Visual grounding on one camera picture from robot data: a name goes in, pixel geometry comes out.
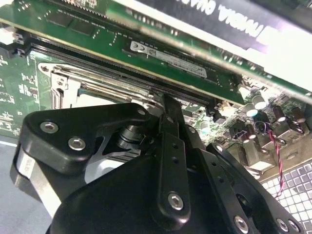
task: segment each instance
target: capacitor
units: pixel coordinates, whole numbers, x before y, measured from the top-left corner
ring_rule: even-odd
[[[245,112],[248,117],[254,117],[256,114],[258,114],[258,111],[255,109],[252,102],[249,102],[245,105]]]
[[[243,141],[243,143],[249,142],[249,138],[248,138],[247,134],[242,135],[242,141]]]
[[[249,139],[255,139],[257,137],[257,135],[254,132],[254,127],[252,124],[247,124],[246,129],[247,129],[247,136]]]
[[[303,116],[299,107],[294,107],[292,109],[292,115],[294,117],[294,121],[297,123],[304,123],[306,121],[306,118]]]
[[[262,110],[267,107],[267,103],[260,94],[253,97],[253,105],[257,110]]]
[[[201,129],[202,134],[204,134],[204,135],[208,134],[210,131],[209,122],[208,121],[202,121],[200,123],[200,129]]]
[[[273,111],[275,118],[277,119],[278,122],[283,122],[286,120],[284,112],[280,106],[274,106],[272,108],[272,111]]]

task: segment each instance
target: black plastic part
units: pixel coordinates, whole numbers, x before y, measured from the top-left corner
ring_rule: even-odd
[[[283,233],[276,221],[278,218],[286,223],[289,234],[297,232],[289,225],[288,220],[292,220],[304,233],[304,229],[294,217],[286,212],[281,204],[276,202],[275,198],[226,149],[212,143],[207,146],[207,151],[216,155],[224,171],[232,176],[232,189],[236,195],[245,198],[245,204],[251,211],[248,213],[248,218],[254,222],[261,234]]]
[[[60,173],[77,175],[84,171],[93,155],[97,137],[104,136],[108,141],[120,127],[143,124],[149,116],[144,108],[134,103],[33,112],[24,119],[19,141],[33,158]],[[43,132],[40,124],[45,121],[55,123],[59,130],[53,134]],[[68,146],[72,137],[84,140],[86,147],[81,151],[72,150]]]
[[[152,216],[165,230],[180,230],[191,216],[189,183],[184,142],[179,138],[179,125],[184,118],[180,103],[168,95],[163,97],[166,114],[160,118],[159,141],[156,150],[156,197],[152,204]],[[178,195],[183,207],[178,210],[168,201],[169,195]]]
[[[216,110],[214,115],[213,115],[214,123],[222,124],[225,122],[225,120],[226,120],[226,118],[222,114],[220,114],[219,111]]]
[[[239,119],[229,130],[232,139],[239,139],[247,132],[245,123]]]
[[[172,233],[153,221],[150,210],[155,160],[139,156],[73,193],[56,212],[50,234]],[[192,215],[174,233],[225,234],[205,179],[188,172],[188,181]]]
[[[10,45],[5,45],[0,43],[0,56],[3,56],[6,59],[14,58],[17,54],[17,45],[12,43]]]

